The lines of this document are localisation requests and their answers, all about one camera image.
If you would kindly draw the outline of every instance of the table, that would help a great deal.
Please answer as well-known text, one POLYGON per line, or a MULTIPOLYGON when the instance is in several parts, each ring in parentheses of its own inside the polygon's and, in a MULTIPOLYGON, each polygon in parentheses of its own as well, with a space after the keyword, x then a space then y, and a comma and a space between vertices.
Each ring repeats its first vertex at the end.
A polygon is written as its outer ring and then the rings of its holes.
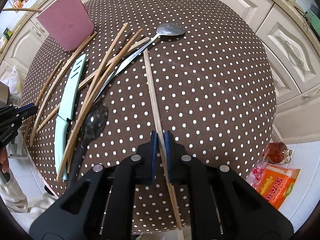
MULTIPOLYGON (((270 140, 276 95, 263 44, 244 20, 219 0, 90 0, 85 7, 98 34, 82 52, 88 56, 82 80, 98 68, 125 22, 129 26, 114 55, 139 28, 141 38, 153 37, 164 22, 185 28, 184 36, 164 37, 149 47, 163 129, 171 130, 175 140, 203 163, 228 164, 246 178, 270 140)), ((34 102, 59 60, 66 62, 70 56, 49 36, 31 64, 22 103, 34 102)), ((42 120, 60 102, 69 73, 57 86, 42 120)), ((68 134, 87 90, 77 94, 68 134)), ((143 56, 114 78, 104 102, 109 107, 108 122, 100 138, 89 144, 81 176, 97 163, 119 164, 149 141, 155 125, 143 56)), ((29 151, 44 179, 61 195, 66 183, 55 179, 55 118, 36 135, 29 151)), ((176 228, 160 154, 156 161, 155 184, 136 188, 133 233, 176 228)), ((187 187, 175 190, 182 224, 189 225, 187 187)))

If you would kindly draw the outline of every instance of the orange food package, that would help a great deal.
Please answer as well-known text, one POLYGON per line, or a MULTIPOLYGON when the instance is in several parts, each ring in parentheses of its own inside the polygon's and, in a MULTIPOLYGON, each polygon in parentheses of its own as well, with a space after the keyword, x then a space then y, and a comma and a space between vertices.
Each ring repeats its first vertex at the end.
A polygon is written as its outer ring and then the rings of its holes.
POLYGON ((286 169, 272 164, 257 165, 246 181, 276 209, 291 193, 300 169, 286 169))

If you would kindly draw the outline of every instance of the black spoon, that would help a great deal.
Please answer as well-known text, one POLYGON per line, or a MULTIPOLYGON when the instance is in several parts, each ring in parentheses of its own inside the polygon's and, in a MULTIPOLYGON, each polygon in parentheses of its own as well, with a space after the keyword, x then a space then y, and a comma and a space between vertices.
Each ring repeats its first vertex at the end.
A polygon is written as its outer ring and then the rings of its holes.
POLYGON ((100 136, 108 119, 108 107, 102 100, 95 103, 82 124, 82 141, 73 155, 70 173, 67 180, 67 189, 77 181, 83 159, 87 152, 87 145, 100 136))

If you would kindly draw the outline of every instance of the green appliance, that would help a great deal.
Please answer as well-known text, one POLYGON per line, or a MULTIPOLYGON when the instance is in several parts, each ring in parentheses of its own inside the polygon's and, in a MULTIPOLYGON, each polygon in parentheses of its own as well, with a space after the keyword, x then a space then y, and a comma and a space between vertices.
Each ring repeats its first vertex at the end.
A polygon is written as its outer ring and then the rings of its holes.
POLYGON ((320 41, 320 10, 311 4, 310 9, 305 12, 304 16, 320 41))

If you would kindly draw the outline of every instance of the mint green knife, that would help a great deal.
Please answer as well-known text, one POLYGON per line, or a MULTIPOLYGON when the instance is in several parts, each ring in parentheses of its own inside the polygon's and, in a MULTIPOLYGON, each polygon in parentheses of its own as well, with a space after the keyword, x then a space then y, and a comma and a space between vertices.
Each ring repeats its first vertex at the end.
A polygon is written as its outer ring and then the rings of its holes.
MULTIPOLYGON (((66 148, 66 135, 69 125, 68 119, 72 119, 73 107, 86 58, 87 55, 83 54, 74 63, 60 102, 60 108, 56 119, 56 128, 54 132, 54 161, 56 164, 55 166, 57 174, 60 168, 64 150, 66 148)), ((66 168, 63 170, 62 179, 68 179, 66 168)))

